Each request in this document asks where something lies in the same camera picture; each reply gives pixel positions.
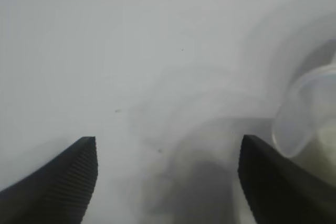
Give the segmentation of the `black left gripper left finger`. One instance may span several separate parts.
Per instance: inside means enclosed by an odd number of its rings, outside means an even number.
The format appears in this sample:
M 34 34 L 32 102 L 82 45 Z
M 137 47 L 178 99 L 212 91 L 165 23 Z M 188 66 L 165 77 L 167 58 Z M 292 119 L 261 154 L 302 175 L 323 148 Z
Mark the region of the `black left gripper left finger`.
M 97 177 L 96 138 L 82 137 L 1 191 L 1 223 L 81 223 Z

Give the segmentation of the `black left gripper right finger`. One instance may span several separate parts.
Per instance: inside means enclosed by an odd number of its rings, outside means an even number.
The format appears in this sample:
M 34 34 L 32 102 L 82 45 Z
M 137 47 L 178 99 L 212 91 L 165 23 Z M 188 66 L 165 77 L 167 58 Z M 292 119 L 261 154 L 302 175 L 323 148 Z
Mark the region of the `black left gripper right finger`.
M 254 135 L 244 135 L 239 181 L 257 223 L 335 223 L 335 187 Z

